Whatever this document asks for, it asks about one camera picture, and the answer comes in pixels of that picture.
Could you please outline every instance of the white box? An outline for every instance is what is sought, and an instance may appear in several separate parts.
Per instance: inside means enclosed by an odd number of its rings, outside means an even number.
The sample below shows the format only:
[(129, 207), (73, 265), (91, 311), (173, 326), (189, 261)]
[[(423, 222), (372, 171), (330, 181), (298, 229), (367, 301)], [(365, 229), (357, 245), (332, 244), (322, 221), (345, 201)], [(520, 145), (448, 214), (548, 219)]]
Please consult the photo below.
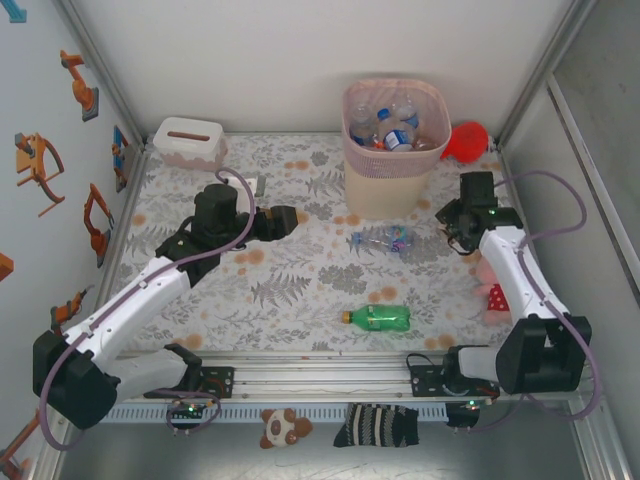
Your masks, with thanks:
[(165, 119), (153, 145), (168, 165), (215, 172), (227, 154), (224, 132), (219, 123), (190, 118)]

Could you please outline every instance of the green plastic bottle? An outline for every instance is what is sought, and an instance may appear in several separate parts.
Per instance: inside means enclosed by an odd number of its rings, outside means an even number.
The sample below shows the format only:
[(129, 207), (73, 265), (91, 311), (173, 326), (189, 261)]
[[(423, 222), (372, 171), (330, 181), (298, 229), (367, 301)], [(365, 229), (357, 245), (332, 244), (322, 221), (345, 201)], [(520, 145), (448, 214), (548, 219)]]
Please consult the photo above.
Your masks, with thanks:
[(367, 305), (354, 312), (343, 312), (342, 323), (353, 323), (364, 330), (406, 332), (411, 327), (409, 308), (404, 305)]

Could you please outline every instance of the stuffed animal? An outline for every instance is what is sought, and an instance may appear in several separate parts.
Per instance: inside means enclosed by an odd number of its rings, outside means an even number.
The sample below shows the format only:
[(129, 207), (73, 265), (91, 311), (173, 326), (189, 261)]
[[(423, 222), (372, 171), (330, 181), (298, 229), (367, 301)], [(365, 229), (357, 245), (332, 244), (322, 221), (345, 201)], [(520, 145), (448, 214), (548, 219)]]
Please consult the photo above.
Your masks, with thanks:
[(511, 323), (511, 312), (509, 311), (507, 298), (504, 296), (502, 288), (500, 288), (493, 268), (484, 257), (480, 259), (476, 266), (476, 277), (482, 282), (482, 285), (474, 289), (474, 295), (478, 297), (488, 296), (487, 311), (484, 314), (484, 321), (487, 325)]
[(293, 445), (299, 438), (306, 437), (313, 430), (308, 418), (296, 418), (291, 408), (284, 410), (264, 410), (262, 420), (267, 424), (260, 439), (261, 448), (286, 447)]

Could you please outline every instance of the blue bottle cap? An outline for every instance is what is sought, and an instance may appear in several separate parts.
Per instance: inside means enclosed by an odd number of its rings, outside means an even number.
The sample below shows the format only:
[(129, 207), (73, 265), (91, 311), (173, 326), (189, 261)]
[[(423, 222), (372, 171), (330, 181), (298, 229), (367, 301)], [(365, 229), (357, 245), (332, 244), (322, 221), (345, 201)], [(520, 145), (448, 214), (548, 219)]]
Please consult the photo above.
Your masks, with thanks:
[(378, 112), (378, 120), (384, 120), (385, 118), (389, 118), (391, 116), (391, 112), (388, 108), (383, 108)]

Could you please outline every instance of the white wall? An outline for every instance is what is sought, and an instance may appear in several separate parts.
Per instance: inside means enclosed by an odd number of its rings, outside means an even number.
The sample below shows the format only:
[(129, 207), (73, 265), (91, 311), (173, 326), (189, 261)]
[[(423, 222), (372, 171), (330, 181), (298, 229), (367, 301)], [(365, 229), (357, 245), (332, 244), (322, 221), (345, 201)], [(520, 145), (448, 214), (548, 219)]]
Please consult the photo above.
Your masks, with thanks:
[[(15, 262), (15, 271), (0, 282), (0, 448), (33, 417), (37, 397), (31, 389), (32, 345), (49, 328), (51, 307), (95, 284), (79, 318), (94, 308), (102, 270), (96, 268), (83, 224), (89, 183), (100, 189), (116, 222), (127, 194), (126, 189), (116, 194), (111, 156), (113, 126), (124, 127), (105, 92), (100, 91), (99, 116), (84, 123), (71, 75), (59, 55), (60, 49), (78, 53), (77, 47), (53, 3), (18, 3), (27, 10), (25, 24), (10, 24), (0, 11), (0, 252)], [(79, 71), (88, 85), (96, 86), (87, 68)], [(41, 218), (38, 213), (49, 204), (42, 190), (33, 181), (16, 185), (27, 176), (16, 173), (18, 132), (47, 138), (65, 167), (50, 187), (66, 198)], [(49, 174), (52, 164), (45, 155)], [(104, 231), (105, 216), (97, 206), (93, 210), (94, 225)]]
[[(539, 92), (504, 154), (514, 174), (548, 170), (565, 178), (585, 200), (585, 227), (541, 240), (536, 251), (563, 303), (591, 323), (605, 394), (629, 463), (640, 476), (640, 309), (546, 91)], [(574, 224), (580, 218), (571, 194), (551, 179), (524, 179), (517, 190), (532, 232)]]
[(343, 90), (380, 74), (438, 87), (453, 122), (498, 133), (570, 0), (75, 0), (144, 127), (337, 131)]

